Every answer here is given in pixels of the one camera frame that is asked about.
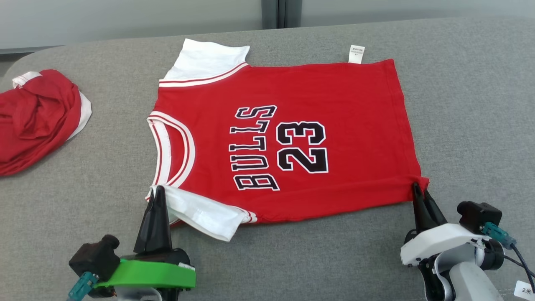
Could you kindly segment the right gripper, white cover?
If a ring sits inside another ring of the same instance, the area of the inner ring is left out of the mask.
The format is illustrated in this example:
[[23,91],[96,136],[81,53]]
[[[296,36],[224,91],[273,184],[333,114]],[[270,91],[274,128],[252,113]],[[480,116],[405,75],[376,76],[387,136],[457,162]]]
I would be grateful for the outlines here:
[[434,198],[413,183],[413,212],[420,233],[400,249],[403,265],[418,267],[427,301],[489,301],[490,279],[483,263],[483,239],[451,224]]

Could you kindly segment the left gripper, green cover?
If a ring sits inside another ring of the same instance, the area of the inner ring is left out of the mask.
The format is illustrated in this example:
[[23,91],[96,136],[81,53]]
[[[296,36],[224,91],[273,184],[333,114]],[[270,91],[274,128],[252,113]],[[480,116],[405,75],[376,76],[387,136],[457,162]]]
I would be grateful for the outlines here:
[[163,301],[176,301],[184,290],[196,287],[196,271],[187,253],[172,249],[166,202],[166,190],[157,186],[150,191],[149,202],[142,217],[134,245],[135,254],[149,252],[155,227],[155,246],[163,252],[157,255],[126,256],[107,281],[95,286],[96,298],[119,296],[118,289],[155,289]]

